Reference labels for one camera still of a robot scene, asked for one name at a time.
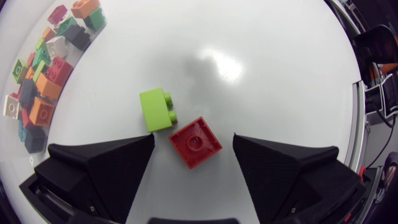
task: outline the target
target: lime green lego brick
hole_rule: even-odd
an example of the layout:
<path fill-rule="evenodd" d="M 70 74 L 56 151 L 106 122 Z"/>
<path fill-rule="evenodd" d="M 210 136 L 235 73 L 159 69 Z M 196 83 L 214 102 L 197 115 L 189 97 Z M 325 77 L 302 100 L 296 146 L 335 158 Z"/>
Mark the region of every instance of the lime green lego brick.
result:
<path fill-rule="evenodd" d="M 45 41 L 44 41 L 43 38 L 39 38 L 36 41 L 35 49 L 38 50 L 39 48 L 43 48 L 43 49 L 47 50 L 47 46 L 46 46 Z"/>
<path fill-rule="evenodd" d="M 47 65 L 45 64 L 45 62 L 43 60 L 40 61 L 39 65 L 36 68 L 36 71 L 33 75 L 33 82 L 36 83 L 37 78 L 39 77 L 40 73 L 44 73 L 47 69 Z"/>
<path fill-rule="evenodd" d="M 51 58 L 49 53 L 47 52 L 47 49 L 39 48 L 38 50 L 36 50 L 35 57 L 33 58 L 32 62 L 33 69 L 36 69 L 42 60 L 46 65 L 51 64 Z"/>
<path fill-rule="evenodd" d="M 171 127 L 177 122 L 174 110 L 169 111 L 173 106 L 170 93 L 164 93 L 162 88 L 140 93 L 139 99 L 148 132 Z"/>
<path fill-rule="evenodd" d="M 73 24 L 77 24 L 77 22 L 76 19 L 71 16 L 59 25 L 56 36 L 61 36 Z"/>
<path fill-rule="evenodd" d="M 105 24 L 105 17 L 102 15 L 102 8 L 97 7 L 86 18 L 83 19 L 86 26 L 94 31 L 99 30 Z"/>
<path fill-rule="evenodd" d="M 17 59 L 14 64 L 14 68 L 12 69 L 12 77 L 14 78 L 16 83 L 22 84 L 22 81 L 24 80 L 28 69 L 29 66 L 24 60 Z"/>

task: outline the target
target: lego brick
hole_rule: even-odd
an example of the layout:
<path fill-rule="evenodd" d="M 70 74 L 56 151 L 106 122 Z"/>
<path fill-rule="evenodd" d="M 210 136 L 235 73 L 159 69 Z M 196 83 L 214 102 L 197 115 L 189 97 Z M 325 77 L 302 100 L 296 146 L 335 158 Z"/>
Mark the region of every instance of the lego brick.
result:
<path fill-rule="evenodd" d="M 48 97 L 50 100 L 58 99 L 62 91 L 62 87 L 51 82 L 43 73 L 40 73 L 37 79 L 36 88 L 41 97 Z"/>
<path fill-rule="evenodd" d="M 68 62 L 56 56 L 49 69 L 47 69 L 47 77 L 55 84 L 63 87 L 72 69 L 73 67 Z"/>
<path fill-rule="evenodd" d="M 33 126 L 32 121 L 29 118 L 29 112 L 26 108 L 21 109 L 22 125 L 24 128 L 30 128 Z"/>
<path fill-rule="evenodd" d="M 169 140 L 189 169 L 222 148 L 202 117 L 169 136 Z"/>
<path fill-rule="evenodd" d="M 46 135 L 40 127 L 26 129 L 25 148 L 29 153 L 40 152 L 44 149 Z"/>
<path fill-rule="evenodd" d="M 49 56 L 49 52 L 47 51 L 47 47 L 45 49 L 39 48 L 36 53 L 35 57 L 33 58 L 32 67 L 35 70 L 41 61 L 44 61 L 46 65 L 51 64 L 51 58 Z"/>
<path fill-rule="evenodd" d="M 57 6 L 47 19 L 51 24 L 57 25 L 67 13 L 68 9 L 64 5 Z"/>
<path fill-rule="evenodd" d="M 74 2 L 70 10 L 76 18 L 84 19 L 98 6 L 100 6 L 100 2 L 98 0 L 81 0 Z"/>
<path fill-rule="evenodd" d="M 35 97 L 29 119 L 36 126 L 48 126 L 51 122 L 54 105 L 45 100 Z"/>
<path fill-rule="evenodd" d="M 63 35 L 63 33 L 72 25 L 77 24 L 76 19 L 73 18 L 72 16 L 69 17 L 68 19 L 66 19 L 65 21 L 63 21 L 57 30 L 57 34 L 56 36 L 61 36 Z"/>
<path fill-rule="evenodd" d="M 6 100 L 4 101 L 4 108 L 2 114 L 10 118 L 18 119 L 19 115 L 19 101 L 17 98 L 6 95 Z"/>
<path fill-rule="evenodd" d="M 46 27 L 43 31 L 42 37 L 44 41 L 49 41 L 55 37 L 55 32 L 50 27 Z"/>
<path fill-rule="evenodd" d="M 64 37 L 54 37 L 51 40 L 47 41 L 46 44 L 51 60 L 53 60 L 57 55 L 61 58 L 67 56 L 68 49 L 65 45 Z"/>
<path fill-rule="evenodd" d="M 14 97 L 15 99 L 19 99 L 19 94 L 17 93 L 10 93 L 11 97 Z"/>
<path fill-rule="evenodd" d="M 21 93 L 22 85 L 19 85 L 18 95 Z"/>
<path fill-rule="evenodd" d="M 78 24 L 70 26 L 63 36 L 79 50 L 85 50 L 91 44 L 90 35 Z"/>
<path fill-rule="evenodd" d="M 37 82 L 37 79 L 40 75 L 40 73 L 45 73 L 47 71 L 47 66 L 43 60 L 40 61 L 39 65 L 36 68 L 35 73 L 33 74 L 33 82 Z"/>
<path fill-rule="evenodd" d="M 86 26 L 94 31 L 99 30 L 105 25 L 105 17 L 102 15 L 102 8 L 96 8 L 90 15 L 83 19 Z"/>
<path fill-rule="evenodd" d="M 12 77 L 14 77 L 16 83 L 22 83 L 28 68 L 29 67 L 27 66 L 27 63 L 25 61 L 23 61 L 22 59 L 17 59 L 14 64 L 14 68 L 12 69 Z"/>
<path fill-rule="evenodd" d="M 27 72 L 26 72 L 25 78 L 27 78 L 27 79 L 32 79 L 34 75 L 35 75 L 35 70 L 33 70 L 33 68 L 30 67 L 30 68 L 27 70 Z"/>
<path fill-rule="evenodd" d="M 22 82 L 21 93 L 19 94 L 19 102 L 23 108 L 29 110 L 32 106 L 33 98 L 37 93 L 35 83 L 31 79 L 24 79 Z"/>
<path fill-rule="evenodd" d="M 22 120 L 19 120 L 19 125 L 18 125 L 18 136 L 21 142 L 24 142 L 26 139 L 26 129 L 24 128 L 24 125 L 22 124 Z"/>
<path fill-rule="evenodd" d="M 30 53 L 29 57 L 27 58 L 27 65 L 28 66 L 32 66 L 32 62 L 33 62 L 33 58 L 35 57 L 36 52 L 32 52 Z"/>
<path fill-rule="evenodd" d="M 174 110 L 169 110 L 173 106 L 169 92 L 156 88 L 140 93 L 139 99 L 148 132 L 171 127 L 177 122 Z"/>
<path fill-rule="evenodd" d="M 44 48 L 45 50 L 47 49 L 47 47 L 45 46 L 45 41 L 44 41 L 43 38 L 39 38 L 36 41 L 35 49 L 38 50 L 39 48 Z"/>

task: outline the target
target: white table surface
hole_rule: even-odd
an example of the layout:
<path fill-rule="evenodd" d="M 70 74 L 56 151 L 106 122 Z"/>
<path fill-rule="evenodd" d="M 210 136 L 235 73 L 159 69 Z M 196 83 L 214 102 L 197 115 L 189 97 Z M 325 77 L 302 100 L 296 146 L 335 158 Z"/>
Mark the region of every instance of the white table surface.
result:
<path fill-rule="evenodd" d="M 178 124 L 154 133 L 156 147 L 128 223 L 150 217 L 258 223 L 233 152 L 234 133 L 338 146 L 344 162 L 352 84 L 360 74 L 343 28 L 323 1 L 101 3 L 107 25 L 65 85 L 48 143 L 146 135 L 139 93 L 169 91 Z M 199 116 L 223 148 L 190 170 L 167 137 Z M 35 165 L 47 156 L 35 156 Z M 44 222 L 18 188 L 34 172 L 29 158 L 2 162 L 0 170 L 21 221 Z"/>

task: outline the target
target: orange lego brick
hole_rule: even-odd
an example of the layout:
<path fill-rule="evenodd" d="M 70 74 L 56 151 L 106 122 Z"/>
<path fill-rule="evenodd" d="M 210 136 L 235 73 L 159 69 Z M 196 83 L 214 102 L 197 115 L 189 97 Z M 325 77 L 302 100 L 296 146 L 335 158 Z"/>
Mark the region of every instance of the orange lego brick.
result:
<path fill-rule="evenodd" d="M 50 27 L 46 27 L 45 28 L 45 30 L 44 30 L 44 32 L 43 32 L 43 39 L 44 39 L 44 41 L 49 41 L 49 40 L 51 40 L 52 38 L 54 38 L 55 37 L 55 32 L 54 32 L 54 30 L 52 30 Z"/>
<path fill-rule="evenodd" d="M 98 6 L 100 6 L 100 2 L 98 0 L 80 0 L 73 3 L 70 10 L 76 18 L 84 19 Z"/>
<path fill-rule="evenodd" d="M 35 97 L 29 119 L 36 126 L 48 126 L 54 112 L 54 105 L 45 100 Z"/>
<path fill-rule="evenodd" d="M 30 68 L 28 69 L 28 71 L 26 72 L 25 78 L 26 78 L 26 79 L 31 79 L 31 78 L 33 78 L 33 75 L 34 75 L 34 74 L 35 74 L 35 70 L 33 70 L 33 68 L 30 67 Z"/>
<path fill-rule="evenodd" d="M 37 78 L 36 88 L 41 97 L 48 97 L 50 100 L 58 99 L 62 91 L 62 87 L 51 82 L 43 73 Z"/>

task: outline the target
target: white lego brick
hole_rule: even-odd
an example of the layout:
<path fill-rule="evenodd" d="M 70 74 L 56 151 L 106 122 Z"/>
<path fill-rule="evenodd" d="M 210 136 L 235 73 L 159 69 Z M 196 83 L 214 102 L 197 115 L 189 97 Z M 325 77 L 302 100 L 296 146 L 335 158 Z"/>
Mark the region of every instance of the white lego brick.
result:
<path fill-rule="evenodd" d="M 68 49 L 65 45 L 65 38 L 63 36 L 52 38 L 47 41 L 46 45 L 51 60 L 53 60 L 57 55 L 63 58 L 68 54 Z"/>
<path fill-rule="evenodd" d="M 19 112 L 19 100 L 17 98 L 6 95 L 6 100 L 4 102 L 4 109 L 2 114 L 14 119 L 18 119 Z"/>

